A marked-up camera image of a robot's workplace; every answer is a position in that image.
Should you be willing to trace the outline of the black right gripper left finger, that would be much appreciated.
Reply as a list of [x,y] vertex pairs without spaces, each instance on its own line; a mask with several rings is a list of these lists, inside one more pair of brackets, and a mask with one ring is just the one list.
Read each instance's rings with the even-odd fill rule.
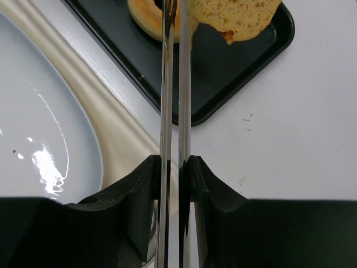
[[141,267],[154,238],[157,155],[79,203],[1,199],[2,267]]

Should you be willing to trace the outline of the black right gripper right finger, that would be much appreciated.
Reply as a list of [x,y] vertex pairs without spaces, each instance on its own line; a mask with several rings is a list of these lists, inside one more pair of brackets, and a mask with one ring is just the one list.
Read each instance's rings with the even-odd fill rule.
[[248,199],[187,162],[200,267],[355,267],[356,202]]

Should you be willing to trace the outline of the sliced seeded bread loaf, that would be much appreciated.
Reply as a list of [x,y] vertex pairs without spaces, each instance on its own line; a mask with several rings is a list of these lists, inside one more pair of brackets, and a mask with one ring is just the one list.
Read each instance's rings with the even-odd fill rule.
[[213,27],[227,44],[257,37],[271,23],[280,0],[190,1],[189,14]]

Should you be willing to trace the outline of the steel serving tongs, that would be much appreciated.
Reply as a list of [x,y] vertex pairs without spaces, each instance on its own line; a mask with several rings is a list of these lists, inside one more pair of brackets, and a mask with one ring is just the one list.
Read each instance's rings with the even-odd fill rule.
[[178,265],[191,266],[191,14],[189,1],[162,2],[161,187],[155,267],[168,267],[172,208],[178,211]]

